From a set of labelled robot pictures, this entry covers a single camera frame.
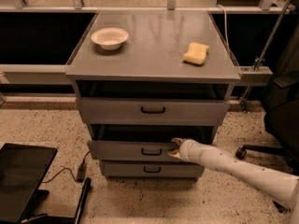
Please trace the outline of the grey drawer cabinet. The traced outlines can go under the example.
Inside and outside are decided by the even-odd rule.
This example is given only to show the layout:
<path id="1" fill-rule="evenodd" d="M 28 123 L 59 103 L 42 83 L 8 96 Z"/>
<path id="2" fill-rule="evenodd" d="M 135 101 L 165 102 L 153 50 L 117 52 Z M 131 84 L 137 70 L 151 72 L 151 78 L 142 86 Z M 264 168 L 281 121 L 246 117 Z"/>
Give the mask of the grey drawer cabinet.
<path id="1" fill-rule="evenodd" d="M 76 100 L 116 98 L 229 103 L 240 75 L 208 13 L 102 10 L 88 32 L 93 34 L 111 27 L 122 28 L 129 34 L 119 49 L 101 49 L 86 36 L 67 69 Z M 183 61 L 192 42 L 209 46 L 203 65 Z M 90 140 L 95 139 L 101 125 L 124 125 L 85 124 Z"/>

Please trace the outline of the grey top drawer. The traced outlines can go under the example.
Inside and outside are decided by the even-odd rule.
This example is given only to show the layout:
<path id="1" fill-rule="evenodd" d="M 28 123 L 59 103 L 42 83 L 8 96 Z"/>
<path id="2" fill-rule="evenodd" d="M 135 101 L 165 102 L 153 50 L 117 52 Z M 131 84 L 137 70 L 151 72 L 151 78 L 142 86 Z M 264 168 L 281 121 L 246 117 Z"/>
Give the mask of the grey top drawer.
<path id="1" fill-rule="evenodd" d="M 220 126 L 229 107 L 224 101 L 78 98 L 85 123 L 124 125 Z"/>

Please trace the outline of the yellow sponge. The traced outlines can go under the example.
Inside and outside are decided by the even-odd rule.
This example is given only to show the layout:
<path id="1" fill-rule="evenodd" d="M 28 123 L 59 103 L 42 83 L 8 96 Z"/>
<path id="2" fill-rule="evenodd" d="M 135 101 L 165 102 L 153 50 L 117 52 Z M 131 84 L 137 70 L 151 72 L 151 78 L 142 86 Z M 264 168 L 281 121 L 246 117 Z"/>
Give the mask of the yellow sponge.
<path id="1" fill-rule="evenodd" d="M 208 51 L 208 45 L 192 42 L 189 44 L 187 52 L 183 55 L 183 61 L 203 65 L 206 61 Z"/>

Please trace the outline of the black office chair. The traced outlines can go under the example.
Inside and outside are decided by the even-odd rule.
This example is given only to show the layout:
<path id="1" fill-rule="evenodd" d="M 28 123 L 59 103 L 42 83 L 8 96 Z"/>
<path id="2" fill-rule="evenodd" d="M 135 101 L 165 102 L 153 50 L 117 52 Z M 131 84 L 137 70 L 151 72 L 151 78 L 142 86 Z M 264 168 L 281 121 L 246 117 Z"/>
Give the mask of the black office chair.
<path id="1" fill-rule="evenodd" d="M 290 160 L 292 175 L 299 176 L 299 24 L 266 86 L 263 106 L 265 129 L 274 135 L 281 148 L 244 145 L 235 155 L 242 160 L 251 150 L 282 156 Z"/>

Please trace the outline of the white bowl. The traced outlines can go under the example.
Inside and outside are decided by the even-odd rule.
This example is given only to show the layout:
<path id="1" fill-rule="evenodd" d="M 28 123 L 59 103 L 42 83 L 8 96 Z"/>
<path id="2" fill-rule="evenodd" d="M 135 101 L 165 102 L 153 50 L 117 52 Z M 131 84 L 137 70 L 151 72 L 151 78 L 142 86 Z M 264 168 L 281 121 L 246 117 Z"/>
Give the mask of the white bowl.
<path id="1" fill-rule="evenodd" d="M 129 34 L 121 28 L 103 28 L 94 32 L 91 40 L 104 50 L 119 49 Z"/>

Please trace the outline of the metal diagonal rod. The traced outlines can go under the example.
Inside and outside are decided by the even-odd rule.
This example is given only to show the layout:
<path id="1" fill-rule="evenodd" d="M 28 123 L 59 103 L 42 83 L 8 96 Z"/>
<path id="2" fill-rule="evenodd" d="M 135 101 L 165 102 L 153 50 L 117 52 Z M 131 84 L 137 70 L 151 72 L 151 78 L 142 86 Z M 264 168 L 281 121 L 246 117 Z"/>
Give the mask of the metal diagonal rod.
<path id="1" fill-rule="evenodd" d="M 268 51 L 268 49 L 271 45 L 271 42 L 272 42 L 272 40 L 273 40 L 277 30 L 278 30 L 278 27 L 281 24 L 281 21 L 282 21 L 284 15 L 286 14 L 286 11 L 287 11 L 290 3 L 291 3 L 291 0 L 286 0 L 283 8 L 281 9 L 281 11 L 279 13 L 279 16 L 278 16 L 278 19 L 277 19 L 277 21 L 274 25 L 274 28 L 273 28 L 269 38 L 267 39 L 267 41 L 265 43 L 265 46 L 263 48 L 263 51 L 262 51 L 261 55 L 254 60 L 254 63 L 251 67 L 241 67 L 240 68 L 241 77 L 245 77 L 246 75 L 256 75 L 258 73 L 258 70 L 259 70 L 261 64 L 264 61 L 264 56 L 265 56 L 266 52 Z M 242 108 L 243 112 L 247 112 L 247 101 L 248 101 L 248 98 L 249 98 L 249 94 L 252 90 L 252 87 L 253 87 L 253 85 L 248 82 L 245 85 L 245 89 L 244 89 L 242 95 L 240 96 L 239 103 L 241 105 L 241 108 Z"/>

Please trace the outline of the metal frame rail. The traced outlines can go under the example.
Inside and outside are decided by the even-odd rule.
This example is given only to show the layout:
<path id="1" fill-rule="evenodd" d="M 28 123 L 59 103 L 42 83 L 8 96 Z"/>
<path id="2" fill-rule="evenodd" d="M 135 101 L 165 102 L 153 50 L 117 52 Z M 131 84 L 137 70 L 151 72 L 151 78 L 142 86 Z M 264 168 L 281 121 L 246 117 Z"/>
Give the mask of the metal frame rail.
<path id="1" fill-rule="evenodd" d="M 1 64 L 1 79 L 5 84 L 70 85 L 65 65 Z"/>

